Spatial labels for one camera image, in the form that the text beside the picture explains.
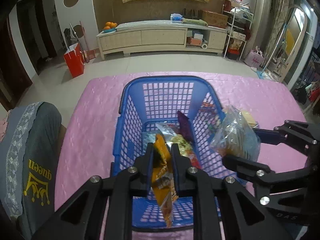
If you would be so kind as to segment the clear bag of snacks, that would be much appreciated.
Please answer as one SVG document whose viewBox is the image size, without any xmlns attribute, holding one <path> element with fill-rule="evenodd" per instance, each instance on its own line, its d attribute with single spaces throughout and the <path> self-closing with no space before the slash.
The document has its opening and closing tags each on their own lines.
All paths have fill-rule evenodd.
<svg viewBox="0 0 320 240">
<path fill-rule="evenodd" d="M 242 159 L 257 161 L 261 141 L 244 115 L 229 106 L 221 125 L 210 143 L 210 149 L 222 157 L 233 155 Z"/>
</svg>

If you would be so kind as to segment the orange yellow snack packet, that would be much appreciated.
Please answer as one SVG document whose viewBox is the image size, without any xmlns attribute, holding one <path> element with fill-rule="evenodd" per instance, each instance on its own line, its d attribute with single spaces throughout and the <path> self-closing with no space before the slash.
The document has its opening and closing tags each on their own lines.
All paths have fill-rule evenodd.
<svg viewBox="0 0 320 240">
<path fill-rule="evenodd" d="M 178 199 L 175 191 L 171 154 L 161 134 L 153 143 L 153 170 L 151 187 L 167 228 L 174 221 L 173 203 Z"/>
</svg>

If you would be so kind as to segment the pink tablecloth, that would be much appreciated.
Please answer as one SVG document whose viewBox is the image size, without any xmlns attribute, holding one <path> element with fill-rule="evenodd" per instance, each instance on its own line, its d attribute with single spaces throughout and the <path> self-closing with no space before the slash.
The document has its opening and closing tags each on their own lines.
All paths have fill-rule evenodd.
<svg viewBox="0 0 320 240">
<path fill-rule="evenodd" d="M 139 73 L 95 78 L 84 89 L 67 127 L 56 174 L 56 208 L 91 176 L 112 175 L 123 90 L 134 79 L 156 76 L 200 77 L 213 87 L 222 110 L 227 106 L 246 110 L 263 129 L 281 126 L 285 120 L 305 121 L 290 91 L 272 81 L 213 73 Z"/>
</svg>

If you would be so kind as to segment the colourful snack packet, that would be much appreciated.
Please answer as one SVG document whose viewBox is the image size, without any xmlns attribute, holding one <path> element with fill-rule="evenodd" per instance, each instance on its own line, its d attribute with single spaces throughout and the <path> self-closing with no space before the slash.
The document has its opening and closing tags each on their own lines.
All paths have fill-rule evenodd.
<svg viewBox="0 0 320 240">
<path fill-rule="evenodd" d="M 204 122 L 205 128 L 210 134 L 215 134 L 221 124 L 217 107 L 214 103 L 203 102 L 200 107 L 202 114 L 201 120 Z"/>
</svg>

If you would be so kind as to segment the purple snack packet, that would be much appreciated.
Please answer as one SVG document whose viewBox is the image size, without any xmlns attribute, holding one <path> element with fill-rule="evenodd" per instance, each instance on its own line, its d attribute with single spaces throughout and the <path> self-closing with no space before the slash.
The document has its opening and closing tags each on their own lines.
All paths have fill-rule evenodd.
<svg viewBox="0 0 320 240">
<path fill-rule="evenodd" d="M 194 137 L 191 132 L 191 126 L 189 123 L 189 118 L 184 115 L 181 111 L 177 111 L 178 122 L 180 125 L 180 134 L 188 142 L 194 142 Z"/>
</svg>

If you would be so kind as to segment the clear bag teal candies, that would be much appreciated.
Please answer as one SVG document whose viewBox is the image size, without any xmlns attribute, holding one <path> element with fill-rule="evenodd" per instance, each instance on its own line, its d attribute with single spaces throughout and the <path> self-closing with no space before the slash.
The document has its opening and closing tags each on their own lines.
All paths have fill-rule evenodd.
<svg viewBox="0 0 320 240">
<path fill-rule="evenodd" d="M 142 133 L 142 143 L 143 143 L 143 150 L 142 153 L 146 153 L 146 149 L 148 146 L 148 143 L 155 143 L 156 141 L 156 131 L 146 131 Z"/>
</svg>

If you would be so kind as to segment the standing mirror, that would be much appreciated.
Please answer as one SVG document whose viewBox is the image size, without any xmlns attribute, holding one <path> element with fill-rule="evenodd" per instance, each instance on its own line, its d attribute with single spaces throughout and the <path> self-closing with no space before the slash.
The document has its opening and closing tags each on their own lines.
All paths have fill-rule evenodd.
<svg viewBox="0 0 320 240">
<path fill-rule="evenodd" d="M 298 55 L 307 26 L 305 11 L 298 5 L 290 6 L 271 51 L 267 54 L 262 73 L 273 81 L 284 81 Z"/>
</svg>

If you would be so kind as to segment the red white snack packet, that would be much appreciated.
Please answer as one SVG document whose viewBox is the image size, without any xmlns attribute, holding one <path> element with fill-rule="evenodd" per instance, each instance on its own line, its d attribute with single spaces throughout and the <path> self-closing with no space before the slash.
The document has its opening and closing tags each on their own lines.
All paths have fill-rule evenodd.
<svg viewBox="0 0 320 240">
<path fill-rule="evenodd" d="M 180 129 L 176 124 L 170 123 L 156 123 L 157 129 L 161 132 L 164 141 L 169 149 L 173 144 L 177 144 L 180 155 L 188 157 L 191 165 L 196 168 L 201 168 L 198 158 L 193 150 L 191 143 L 189 143 L 180 133 Z"/>
</svg>

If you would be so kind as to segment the blue plastic basket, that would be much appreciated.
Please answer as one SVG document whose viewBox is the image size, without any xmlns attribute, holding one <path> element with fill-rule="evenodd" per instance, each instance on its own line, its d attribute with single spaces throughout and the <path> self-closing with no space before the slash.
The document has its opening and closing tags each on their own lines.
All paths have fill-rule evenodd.
<svg viewBox="0 0 320 240">
<path fill-rule="evenodd" d="M 130 81 L 121 95 L 111 174 L 116 176 L 144 155 L 142 133 L 156 131 L 159 134 L 156 123 L 165 122 L 179 127 L 177 111 L 181 111 L 189 118 L 194 137 L 191 145 L 201 169 L 214 178 L 236 178 L 235 172 L 223 166 L 221 156 L 209 148 L 215 134 L 210 134 L 201 120 L 203 102 L 216 105 L 222 122 L 225 114 L 220 100 L 213 87 L 200 77 L 156 76 Z"/>
</svg>

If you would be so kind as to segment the white metal shelf rack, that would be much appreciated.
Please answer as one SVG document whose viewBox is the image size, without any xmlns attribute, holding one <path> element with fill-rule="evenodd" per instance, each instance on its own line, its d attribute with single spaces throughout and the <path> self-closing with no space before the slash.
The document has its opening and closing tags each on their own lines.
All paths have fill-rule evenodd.
<svg viewBox="0 0 320 240">
<path fill-rule="evenodd" d="M 222 5 L 222 14 L 228 17 L 227 37 L 223 56 L 227 57 L 233 50 L 237 54 L 237 60 L 241 60 L 246 44 L 251 37 L 251 27 L 254 14 L 250 11 L 248 4 L 236 5 L 225 2 Z"/>
</svg>

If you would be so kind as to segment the cardboard box on cabinet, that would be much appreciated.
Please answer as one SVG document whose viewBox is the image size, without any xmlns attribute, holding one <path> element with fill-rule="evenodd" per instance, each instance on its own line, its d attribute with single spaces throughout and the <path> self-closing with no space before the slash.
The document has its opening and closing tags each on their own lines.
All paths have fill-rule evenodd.
<svg viewBox="0 0 320 240">
<path fill-rule="evenodd" d="M 225 29 L 227 27 L 228 16 L 218 14 L 211 11 L 202 11 L 202 19 L 207 22 L 209 26 Z"/>
</svg>

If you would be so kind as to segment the blue tissue pack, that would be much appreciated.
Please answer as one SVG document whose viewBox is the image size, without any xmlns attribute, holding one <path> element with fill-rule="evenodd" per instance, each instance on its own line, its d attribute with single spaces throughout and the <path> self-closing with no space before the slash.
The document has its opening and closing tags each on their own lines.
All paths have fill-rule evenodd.
<svg viewBox="0 0 320 240">
<path fill-rule="evenodd" d="M 170 20 L 172 22 L 182 22 L 183 21 L 183 16 L 178 13 L 173 13 L 170 15 Z"/>
</svg>

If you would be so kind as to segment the cream TV cabinet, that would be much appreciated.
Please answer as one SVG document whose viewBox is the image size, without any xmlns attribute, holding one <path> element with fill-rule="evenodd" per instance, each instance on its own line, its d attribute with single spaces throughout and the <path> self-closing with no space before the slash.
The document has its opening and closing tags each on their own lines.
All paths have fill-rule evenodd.
<svg viewBox="0 0 320 240">
<path fill-rule="evenodd" d="M 100 55 L 154 51 L 192 51 L 222 54 L 227 30 L 170 20 L 138 21 L 118 25 L 97 35 Z"/>
</svg>

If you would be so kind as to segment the red paper bag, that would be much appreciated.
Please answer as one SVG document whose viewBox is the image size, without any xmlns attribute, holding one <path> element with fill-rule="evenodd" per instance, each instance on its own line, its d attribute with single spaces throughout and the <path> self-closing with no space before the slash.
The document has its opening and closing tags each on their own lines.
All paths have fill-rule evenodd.
<svg viewBox="0 0 320 240">
<path fill-rule="evenodd" d="M 66 50 L 63 56 L 72 78 L 84 74 L 85 62 L 80 50 L 80 44 L 75 43 Z"/>
</svg>

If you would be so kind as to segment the pile of oranges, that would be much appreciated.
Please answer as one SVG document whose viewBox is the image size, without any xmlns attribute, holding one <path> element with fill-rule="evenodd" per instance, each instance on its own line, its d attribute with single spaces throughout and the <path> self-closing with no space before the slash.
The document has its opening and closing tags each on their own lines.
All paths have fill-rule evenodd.
<svg viewBox="0 0 320 240">
<path fill-rule="evenodd" d="M 106 22 L 103 30 L 110 30 L 110 29 L 115 29 L 117 27 L 116 22 Z"/>
</svg>

